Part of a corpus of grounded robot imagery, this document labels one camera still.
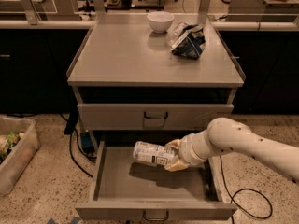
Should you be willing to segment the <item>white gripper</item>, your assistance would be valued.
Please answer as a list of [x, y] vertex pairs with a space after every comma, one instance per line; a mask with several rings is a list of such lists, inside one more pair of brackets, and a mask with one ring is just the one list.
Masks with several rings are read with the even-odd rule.
[[180, 159], [168, 163], [164, 169], [169, 172], [176, 172], [187, 169], [189, 166], [195, 167], [205, 162], [206, 159], [200, 155], [200, 148], [203, 146], [203, 135], [191, 133], [181, 140], [175, 139], [166, 144], [178, 150]]

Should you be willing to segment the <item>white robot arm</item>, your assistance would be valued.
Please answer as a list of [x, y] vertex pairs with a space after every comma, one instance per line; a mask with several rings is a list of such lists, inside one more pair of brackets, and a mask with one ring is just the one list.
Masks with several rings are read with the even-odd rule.
[[294, 183], [299, 182], [299, 148], [255, 134], [247, 125], [216, 118], [200, 133], [166, 144], [178, 153], [164, 168], [175, 172], [195, 167], [209, 158], [230, 152], [252, 157]]

